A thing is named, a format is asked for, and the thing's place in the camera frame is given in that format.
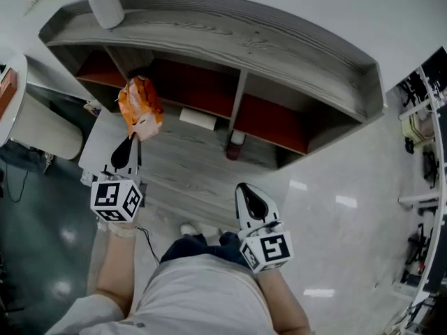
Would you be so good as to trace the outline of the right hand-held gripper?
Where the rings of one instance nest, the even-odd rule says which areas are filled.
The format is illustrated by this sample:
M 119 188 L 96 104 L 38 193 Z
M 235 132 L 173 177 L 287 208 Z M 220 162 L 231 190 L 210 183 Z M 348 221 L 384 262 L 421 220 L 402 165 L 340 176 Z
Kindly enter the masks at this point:
M 238 234 L 240 253 L 254 274 L 280 268 L 293 259 L 291 234 L 277 220 L 279 211 L 269 195 L 254 185 L 239 183 L 235 204 L 240 228 L 246 229 Z M 266 224 L 250 228 L 257 221 Z

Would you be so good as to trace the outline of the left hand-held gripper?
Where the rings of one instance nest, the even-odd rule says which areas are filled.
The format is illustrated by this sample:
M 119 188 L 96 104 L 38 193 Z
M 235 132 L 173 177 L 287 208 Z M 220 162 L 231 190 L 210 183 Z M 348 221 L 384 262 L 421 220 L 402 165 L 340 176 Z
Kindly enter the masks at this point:
M 125 137 L 111 155 L 113 167 L 105 165 L 97 180 L 92 182 L 90 209 L 107 223 L 132 223 L 144 206 L 138 176 L 140 149 L 137 135 Z

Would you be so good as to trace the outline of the orange snack bag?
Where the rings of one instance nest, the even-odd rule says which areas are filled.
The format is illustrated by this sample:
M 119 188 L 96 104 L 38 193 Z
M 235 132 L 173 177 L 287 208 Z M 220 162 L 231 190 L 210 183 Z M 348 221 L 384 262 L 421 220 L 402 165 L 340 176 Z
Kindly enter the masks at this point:
M 120 112 L 129 128 L 129 137 L 136 134 L 140 141 L 154 137 L 163 124 L 163 108 L 149 78 L 133 77 L 120 90 L 117 98 Z

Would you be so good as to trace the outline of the grey wooden shelf desk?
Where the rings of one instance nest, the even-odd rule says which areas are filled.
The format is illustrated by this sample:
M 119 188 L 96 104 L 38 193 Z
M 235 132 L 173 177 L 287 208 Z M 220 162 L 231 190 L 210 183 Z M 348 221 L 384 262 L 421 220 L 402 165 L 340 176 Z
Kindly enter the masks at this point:
M 61 7 L 39 37 L 110 112 L 137 75 L 165 105 L 211 114 L 276 149 L 276 168 L 328 147 L 383 115 L 379 66 L 339 36 L 247 0 L 119 0 L 103 29 L 89 3 Z

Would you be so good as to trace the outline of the person's right forearm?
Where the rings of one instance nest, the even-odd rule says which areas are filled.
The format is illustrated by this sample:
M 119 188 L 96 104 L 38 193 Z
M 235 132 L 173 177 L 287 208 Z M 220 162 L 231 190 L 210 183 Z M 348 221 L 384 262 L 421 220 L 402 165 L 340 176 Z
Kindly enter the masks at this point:
M 287 285 L 278 269 L 263 271 L 257 275 L 278 335 L 311 335 L 306 313 Z

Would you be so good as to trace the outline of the person's left forearm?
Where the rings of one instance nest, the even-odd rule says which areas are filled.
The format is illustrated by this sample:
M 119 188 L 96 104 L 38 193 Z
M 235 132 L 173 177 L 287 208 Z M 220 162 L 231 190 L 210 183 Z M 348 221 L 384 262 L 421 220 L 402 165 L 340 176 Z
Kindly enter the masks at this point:
M 135 238 L 133 223 L 109 223 L 108 243 L 95 295 L 113 301 L 126 318 L 131 310 L 135 287 Z

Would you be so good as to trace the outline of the small purple white box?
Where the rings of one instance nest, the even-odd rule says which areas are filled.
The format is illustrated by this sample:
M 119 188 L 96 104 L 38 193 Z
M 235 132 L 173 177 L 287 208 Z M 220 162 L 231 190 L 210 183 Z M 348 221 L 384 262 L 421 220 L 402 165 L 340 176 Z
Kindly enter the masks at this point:
M 97 117 L 101 113 L 102 105 L 97 100 L 91 100 L 87 101 L 84 104 L 83 108 L 86 109 L 86 111 L 88 111 L 90 114 Z

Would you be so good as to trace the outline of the dark red jar white lid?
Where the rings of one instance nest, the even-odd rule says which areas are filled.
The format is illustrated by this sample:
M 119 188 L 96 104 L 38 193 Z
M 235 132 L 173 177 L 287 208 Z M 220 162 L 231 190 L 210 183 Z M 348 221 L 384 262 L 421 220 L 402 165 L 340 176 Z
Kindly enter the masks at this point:
M 244 145 L 246 134 L 233 130 L 226 147 L 226 157 L 231 161 L 236 161 Z

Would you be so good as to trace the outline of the person's dark blue trousers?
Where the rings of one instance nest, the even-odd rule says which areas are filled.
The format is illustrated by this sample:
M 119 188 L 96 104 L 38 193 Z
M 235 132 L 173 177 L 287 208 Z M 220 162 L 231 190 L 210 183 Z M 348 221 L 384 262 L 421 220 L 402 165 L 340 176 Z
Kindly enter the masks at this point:
M 242 256 L 240 245 L 233 232 L 223 233 L 217 246 L 209 245 L 202 234 L 187 234 L 165 252 L 157 271 L 213 271 L 252 278 L 254 273 Z

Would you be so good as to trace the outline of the white paper roll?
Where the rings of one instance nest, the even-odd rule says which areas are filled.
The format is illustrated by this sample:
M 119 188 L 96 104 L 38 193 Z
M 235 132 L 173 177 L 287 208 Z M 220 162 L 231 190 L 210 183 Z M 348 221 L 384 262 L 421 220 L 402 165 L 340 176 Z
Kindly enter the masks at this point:
M 179 120 L 213 131 L 217 122 L 217 117 L 184 107 L 180 113 Z

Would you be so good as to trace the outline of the person's white shirt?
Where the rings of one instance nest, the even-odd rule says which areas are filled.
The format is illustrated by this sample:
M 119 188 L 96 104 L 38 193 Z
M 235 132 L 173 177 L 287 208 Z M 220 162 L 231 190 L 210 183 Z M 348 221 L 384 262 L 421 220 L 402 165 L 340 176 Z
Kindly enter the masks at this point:
M 276 335 L 251 273 L 199 255 L 160 265 L 134 313 L 89 295 L 74 302 L 46 335 Z

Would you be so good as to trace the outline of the white ribbed vase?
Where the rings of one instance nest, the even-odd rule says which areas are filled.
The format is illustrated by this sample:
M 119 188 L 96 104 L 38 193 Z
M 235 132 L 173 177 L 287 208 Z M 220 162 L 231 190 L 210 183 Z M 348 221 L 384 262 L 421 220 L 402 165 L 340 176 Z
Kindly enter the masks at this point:
M 113 29 L 124 21 L 119 0 L 88 0 L 90 8 L 103 29 Z

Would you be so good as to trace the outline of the white metal rack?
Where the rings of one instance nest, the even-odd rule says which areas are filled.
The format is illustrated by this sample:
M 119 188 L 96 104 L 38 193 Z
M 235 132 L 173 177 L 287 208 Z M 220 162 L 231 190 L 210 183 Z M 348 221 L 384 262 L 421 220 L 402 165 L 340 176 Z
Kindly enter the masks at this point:
M 394 285 L 410 305 L 391 324 L 391 335 L 433 334 L 423 320 L 447 301 L 447 49 L 440 47 L 398 87 L 407 100 L 399 120 L 418 114 L 432 117 L 434 137 L 415 144 L 405 137 L 405 149 L 422 151 L 427 193 L 398 198 L 406 208 L 422 216 L 408 238 L 409 255 L 401 279 Z

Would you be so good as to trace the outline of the cream bag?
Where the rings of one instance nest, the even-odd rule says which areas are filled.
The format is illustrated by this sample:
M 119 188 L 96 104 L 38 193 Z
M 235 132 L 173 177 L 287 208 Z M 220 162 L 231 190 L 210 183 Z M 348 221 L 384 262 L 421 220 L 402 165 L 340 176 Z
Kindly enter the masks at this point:
M 420 118 L 418 114 L 412 114 L 403 120 L 402 134 L 415 144 L 430 140 L 434 137 L 434 126 L 430 114 Z

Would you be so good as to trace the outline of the white round pedestal table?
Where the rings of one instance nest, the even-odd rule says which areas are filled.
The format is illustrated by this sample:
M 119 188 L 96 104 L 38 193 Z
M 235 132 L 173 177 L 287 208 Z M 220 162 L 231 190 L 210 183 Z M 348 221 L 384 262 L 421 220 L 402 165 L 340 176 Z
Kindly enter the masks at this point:
M 72 160 L 82 150 L 82 132 L 27 91 L 23 54 L 0 47 L 0 147 L 12 139 Z

